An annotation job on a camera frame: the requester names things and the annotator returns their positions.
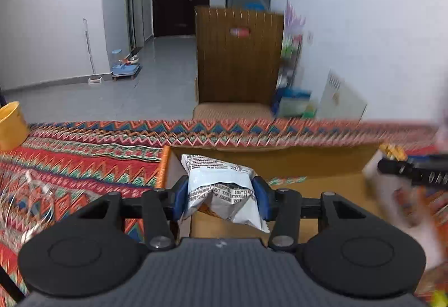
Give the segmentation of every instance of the mop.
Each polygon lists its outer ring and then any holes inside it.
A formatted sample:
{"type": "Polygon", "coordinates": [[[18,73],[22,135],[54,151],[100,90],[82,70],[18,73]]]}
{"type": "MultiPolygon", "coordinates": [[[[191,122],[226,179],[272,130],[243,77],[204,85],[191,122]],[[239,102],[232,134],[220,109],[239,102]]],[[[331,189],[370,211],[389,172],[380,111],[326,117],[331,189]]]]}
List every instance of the mop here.
{"type": "MultiPolygon", "coordinates": [[[[90,65],[92,66],[93,75],[96,76],[95,65],[93,64],[92,49],[90,48],[90,38],[89,38],[89,28],[87,26],[87,19],[84,18],[84,32],[86,33],[87,50],[89,52],[90,65]]],[[[102,77],[100,78],[89,78],[89,85],[101,84],[102,77]]]]}

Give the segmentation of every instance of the yellow cup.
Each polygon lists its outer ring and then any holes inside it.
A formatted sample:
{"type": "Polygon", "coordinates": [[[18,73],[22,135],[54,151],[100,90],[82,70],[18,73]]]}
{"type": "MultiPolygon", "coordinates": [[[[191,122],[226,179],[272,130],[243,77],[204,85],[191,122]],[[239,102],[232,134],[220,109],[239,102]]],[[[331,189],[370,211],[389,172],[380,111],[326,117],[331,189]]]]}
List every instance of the yellow cup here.
{"type": "Polygon", "coordinates": [[[0,108],[0,151],[14,149],[28,137],[30,130],[23,118],[18,101],[0,108]]]}

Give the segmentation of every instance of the plastic bag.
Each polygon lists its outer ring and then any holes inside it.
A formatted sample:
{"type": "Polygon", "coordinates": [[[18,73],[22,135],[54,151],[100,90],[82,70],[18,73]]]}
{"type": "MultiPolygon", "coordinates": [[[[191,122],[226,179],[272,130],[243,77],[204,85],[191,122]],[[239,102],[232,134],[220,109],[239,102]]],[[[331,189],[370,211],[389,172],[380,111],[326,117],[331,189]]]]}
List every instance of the plastic bag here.
{"type": "Polygon", "coordinates": [[[190,154],[182,155],[181,161],[189,175],[184,219],[206,206],[212,214],[224,220],[269,232],[266,221],[258,212],[252,187],[253,169],[190,154]]]}

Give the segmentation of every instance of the gray tile floor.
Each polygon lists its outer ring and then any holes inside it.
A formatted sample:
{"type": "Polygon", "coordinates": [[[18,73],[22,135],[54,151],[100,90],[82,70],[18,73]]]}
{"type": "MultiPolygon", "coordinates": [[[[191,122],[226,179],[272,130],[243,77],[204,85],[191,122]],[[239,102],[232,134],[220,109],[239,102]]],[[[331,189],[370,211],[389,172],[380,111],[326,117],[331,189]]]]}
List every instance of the gray tile floor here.
{"type": "Polygon", "coordinates": [[[139,57],[141,70],[134,80],[25,89],[5,97],[21,103],[28,123],[191,119],[196,106],[196,39],[156,38],[139,57]]]}

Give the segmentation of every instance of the orange object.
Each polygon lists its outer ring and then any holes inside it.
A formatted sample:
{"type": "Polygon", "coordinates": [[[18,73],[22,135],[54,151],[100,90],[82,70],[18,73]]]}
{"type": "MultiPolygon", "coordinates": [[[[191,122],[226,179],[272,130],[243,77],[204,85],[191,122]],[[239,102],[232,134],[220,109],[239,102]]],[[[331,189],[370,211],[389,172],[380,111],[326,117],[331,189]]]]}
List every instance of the orange object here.
{"type": "Polygon", "coordinates": [[[162,151],[162,158],[158,166],[157,182],[155,188],[165,188],[165,182],[167,179],[167,167],[169,166],[169,158],[171,156],[171,148],[167,145],[164,146],[162,151]]]}
{"type": "Polygon", "coordinates": [[[19,102],[10,102],[0,108],[0,151],[18,147],[29,133],[19,102]]]}

